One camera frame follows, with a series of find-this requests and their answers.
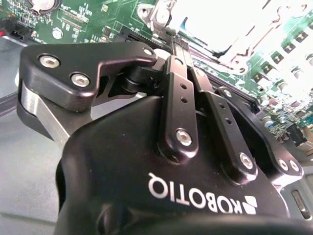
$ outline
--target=cable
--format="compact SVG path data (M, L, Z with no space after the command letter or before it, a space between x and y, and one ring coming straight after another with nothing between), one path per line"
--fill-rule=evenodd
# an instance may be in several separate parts
M15 110L17 100L18 92L14 92L3 98L0 98L0 117Z

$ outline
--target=robotiq logo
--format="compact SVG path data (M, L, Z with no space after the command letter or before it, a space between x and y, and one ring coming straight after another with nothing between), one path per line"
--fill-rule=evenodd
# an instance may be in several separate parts
M160 177L155 176L153 173L149 173L151 179L148 183L148 188L153 197L158 199L164 199L170 194L170 200L174 203L183 204L186 206L194 206L198 209L204 209L208 207L212 212L218 213L235 213L243 214L243 208L247 214L256 214L256 208L258 207L256 198L253 196L245 196L245 202L240 202L232 198L226 198L224 196L216 196L211 192L203 193L197 188L191 188L188 192L188 198L185 195L185 187L179 184L179 196L175 194L174 182L170 181L168 184ZM155 190L155 183L158 184L158 192Z

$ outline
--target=motherboard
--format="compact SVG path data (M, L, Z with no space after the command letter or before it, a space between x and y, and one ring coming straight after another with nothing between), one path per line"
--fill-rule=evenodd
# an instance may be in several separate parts
M313 0L261 0L252 13L242 5L256 7L254 1L204 2L0 0L0 36L42 44L103 43L128 30L130 40L161 45L166 35L179 34L189 42L195 66L257 100L257 117L280 142L291 138L312 154ZM243 19L235 22L239 15Z

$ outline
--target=green circuit board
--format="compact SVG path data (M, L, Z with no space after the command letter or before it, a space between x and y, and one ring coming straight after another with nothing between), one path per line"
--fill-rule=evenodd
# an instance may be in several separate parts
M58 9L38 16L30 10L28 0L0 0L0 18L17 17L19 23L33 29L32 39L42 44L114 42L123 27L151 39L152 33L140 20L136 9L140 3L155 2L156 0L62 0ZM290 44L295 45L293 52L289 54L294 57L294 65L291 65L290 70L296 70L301 67L301 63L305 63L305 60L299 59L300 56L313 57L312 11L306 16L290 19L282 25L282 31L284 33L275 38L277 47L265 53L257 51L249 60L249 70L243 76L221 72L203 62L194 61L197 66L252 97L259 98L266 94L270 103L264 107L263 113L264 116L271 117L273 124L268 129L277 137L295 123L303 127L313 124L313 93L303 100L297 100L279 90L278 85L284 80L281 74L271 75L270 84L266 87L260 86L255 77L264 74L270 66L267 58L276 58L281 49ZM306 33L305 40L295 42L303 32ZM306 50L301 54L297 51L303 48L302 44L306 44ZM311 71L308 76L312 76L313 66Z
M295 45L294 52L289 54L291 64L285 70L289 70L290 75L293 76L292 71L300 69L303 64L306 64L307 76L313 79L313 66L309 65L308 60L313 58L313 12L301 18L290 19L284 26L281 38L277 39L277 47L274 50L268 51L264 55L262 52L255 53L248 62L249 70L243 75L233 75L229 73L220 72L209 67L201 61L195 61L195 64L206 71L216 75L222 80L228 82L241 91L249 94L252 97L259 98L266 95L269 98L269 105L264 107L263 116L271 117L273 124L268 126L268 129L279 137L286 133L286 129L296 123L301 127L308 127L313 125L313 90L304 98L296 98L289 94L283 94L278 85L284 80L282 73L272 74L268 86L260 86L255 77L259 74L266 74L265 70L270 67L267 58L275 58L280 54L284 48L290 44ZM297 37L303 32L307 37L302 42L297 42ZM305 83L298 83L296 86L306 86Z
M122 26L151 38L151 31L137 16L139 2L156 0L63 0L59 9L43 16L33 14L27 0L0 0L0 18L18 17L34 30L33 40L43 44L113 42ZM54 38L53 30L62 32L62 38Z

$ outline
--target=metal bracket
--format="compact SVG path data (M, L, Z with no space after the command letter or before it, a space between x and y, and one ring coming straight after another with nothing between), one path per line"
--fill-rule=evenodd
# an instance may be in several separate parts
M197 105L204 109L212 141L227 176L237 184L247 184L258 176L258 167L232 115L227 101L216 95L206 74L191 69L197 91Z
M254 151L253 156L271 182L278 187L284 187L300 180L303 176L301 165L277 142L248 107L225 87L218 88L216 93L227 100L249 148L253 150L256 146L263 145L263 148L257 149L264 151Z
M186 18L179 4L178 0L157 0L155 5L142 3L138 5L137 15L154 35L167 41L170 35L179 32Z
M21 103L29 113L38 118L61 148L77 129L92 121L91 109L81 113L68 111L32 92L25 84L22 84Z

